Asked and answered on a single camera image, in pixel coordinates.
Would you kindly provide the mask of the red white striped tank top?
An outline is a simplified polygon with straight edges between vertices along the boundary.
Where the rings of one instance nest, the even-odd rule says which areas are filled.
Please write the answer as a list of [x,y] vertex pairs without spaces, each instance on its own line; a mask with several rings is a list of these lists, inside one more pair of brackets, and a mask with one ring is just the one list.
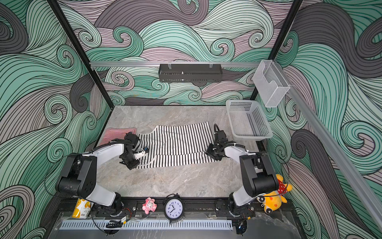
[[136,134],[135,128],[107,128],[99,145],[109,143],[111,140],[119,138],[124,139],[128,133]]

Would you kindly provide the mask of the black white striped tank top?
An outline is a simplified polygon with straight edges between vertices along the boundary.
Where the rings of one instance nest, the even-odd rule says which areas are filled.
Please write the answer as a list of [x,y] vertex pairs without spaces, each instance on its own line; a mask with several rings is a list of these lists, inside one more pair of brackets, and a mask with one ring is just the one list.
[[182,126],[158,125],[152,132],[138,137],[149,148],[149,153],[139,159],[138,169],[214,162],[205,154],[213,143],[207,121]]

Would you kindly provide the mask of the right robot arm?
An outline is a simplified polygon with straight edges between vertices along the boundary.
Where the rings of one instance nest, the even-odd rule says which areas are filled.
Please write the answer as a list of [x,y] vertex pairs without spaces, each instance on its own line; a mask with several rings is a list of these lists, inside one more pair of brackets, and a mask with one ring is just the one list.
[[250,152],[237,143],[211,143],[206,155],[216,161],[224,157],[231,158],[240,164],[243,186],[231,193],[228,201],[230,213],[233,215],[239,215],[240,209],[253,202],[256,197],[263,197],[279,188],[276,173],[266,152]]

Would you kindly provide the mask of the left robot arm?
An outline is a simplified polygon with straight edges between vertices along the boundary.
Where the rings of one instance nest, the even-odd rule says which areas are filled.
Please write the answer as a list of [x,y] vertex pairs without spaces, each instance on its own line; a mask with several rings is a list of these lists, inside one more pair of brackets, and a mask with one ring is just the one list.
[[115,217],[122,212],[121,195],[107,190],[96,182],[97,169],[109,160],[119,157],[128,169],[136,168],[139,159],[148,153],[148,148],[136,149],[139,140],[115,139],[86,153],[72,153],[66,157],[55,189],[101,206]]

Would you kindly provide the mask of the grey plastic laundry basket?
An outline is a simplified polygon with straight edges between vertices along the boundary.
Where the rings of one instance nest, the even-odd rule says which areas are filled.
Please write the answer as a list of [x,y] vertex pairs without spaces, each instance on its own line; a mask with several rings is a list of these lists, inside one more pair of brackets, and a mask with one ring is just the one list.
[[262,141],[273,137],[273,131],[257,101],[228,100],[226,109],[235,140]]

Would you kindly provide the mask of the pink plush toy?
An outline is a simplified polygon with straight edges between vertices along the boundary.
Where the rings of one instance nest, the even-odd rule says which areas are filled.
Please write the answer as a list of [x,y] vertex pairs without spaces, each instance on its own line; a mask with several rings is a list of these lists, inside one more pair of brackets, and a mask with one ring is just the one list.
[[155,199],[148,197],[145,199],[145,203],[142,205],[142,210],[146,215],[150,212],[155,212],[157,209],[157,204],[155,203]]

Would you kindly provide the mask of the black alarm clock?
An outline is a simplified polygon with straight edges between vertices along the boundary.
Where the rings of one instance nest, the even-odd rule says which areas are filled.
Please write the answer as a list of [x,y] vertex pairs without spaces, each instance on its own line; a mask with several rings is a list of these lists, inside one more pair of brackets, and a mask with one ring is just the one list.
[[164,201],[164,215],[170,223],[180,221],[184,217],[185,206],[179,194],[170,194]]

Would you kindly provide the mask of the yellow drink cup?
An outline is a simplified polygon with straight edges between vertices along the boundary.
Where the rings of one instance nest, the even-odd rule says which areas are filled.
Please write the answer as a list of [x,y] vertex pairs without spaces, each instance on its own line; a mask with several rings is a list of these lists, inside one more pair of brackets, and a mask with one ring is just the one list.
[[74,219],[86,219],[91,211],[92,203],[85,199],[78,199],[72,214]]

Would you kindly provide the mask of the yellow plush toy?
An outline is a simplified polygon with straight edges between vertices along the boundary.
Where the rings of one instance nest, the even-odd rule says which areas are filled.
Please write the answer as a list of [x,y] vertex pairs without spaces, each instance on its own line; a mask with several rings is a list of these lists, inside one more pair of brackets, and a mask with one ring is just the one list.
[[266,214],[278,210],[283,203],[287,203],[285,194],[293,189],[293,186],[289,183],[284,183],[284,178],[280,174],[276,174],[279,188],[268,194],[261,194],[256,197],[256,200],[261,203]]

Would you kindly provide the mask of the clear wall-mounted bin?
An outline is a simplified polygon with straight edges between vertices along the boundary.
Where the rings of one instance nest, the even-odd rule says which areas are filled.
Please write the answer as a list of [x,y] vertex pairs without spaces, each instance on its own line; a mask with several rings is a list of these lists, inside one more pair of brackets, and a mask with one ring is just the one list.
[[266,108],[276,108],[290,86],[280,64],[262,60],[252,78]]

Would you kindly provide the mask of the black wall shelf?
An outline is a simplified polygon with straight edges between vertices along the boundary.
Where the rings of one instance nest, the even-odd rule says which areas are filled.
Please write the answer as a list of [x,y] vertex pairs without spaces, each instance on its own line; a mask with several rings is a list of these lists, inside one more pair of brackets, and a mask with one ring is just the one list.
[[185,65],[174,64],[171,67],[161,64],[159,79],[165,83],[208,83],[220,82],[223,78],[221,65]]

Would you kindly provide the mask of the aluminium rail back wall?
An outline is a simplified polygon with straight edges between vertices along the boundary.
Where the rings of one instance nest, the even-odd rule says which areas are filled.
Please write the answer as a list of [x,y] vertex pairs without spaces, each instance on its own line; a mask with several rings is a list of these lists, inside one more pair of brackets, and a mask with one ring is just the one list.
[[159,67],[161,64],[171,67],[174,64],[185,65],[221,65],[222,68],[254,68],[259,66],[259,62],[193,62],[193,61],[91,61],[92,68],[97,67]]

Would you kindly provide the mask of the aluminium rail wall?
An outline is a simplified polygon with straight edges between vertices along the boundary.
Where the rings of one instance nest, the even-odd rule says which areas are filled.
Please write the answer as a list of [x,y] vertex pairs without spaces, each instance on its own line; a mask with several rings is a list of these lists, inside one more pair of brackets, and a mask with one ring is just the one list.
[[185,65],[221,65],[222,68],[254,68],[259,66],[259,62],[193,62],[193,61],[91,61],[92,68],[97,67],[159,67],[161,64],[171,67],[174,64]]
[[342,62],[277,65],[304,120],[330,135],[324,142],[360,201],[358,213],[382,227],[382,111],[347,73]]

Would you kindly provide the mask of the aluminium rail right wall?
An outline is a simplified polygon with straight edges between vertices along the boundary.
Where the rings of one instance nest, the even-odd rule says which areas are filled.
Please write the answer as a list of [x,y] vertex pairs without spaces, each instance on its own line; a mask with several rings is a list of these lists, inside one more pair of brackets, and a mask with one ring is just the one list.
[[347,73],[342,62],[277,65],[304,120],[330,135],[324,142],[360,201],[358,213],[382,227],[382,111]]

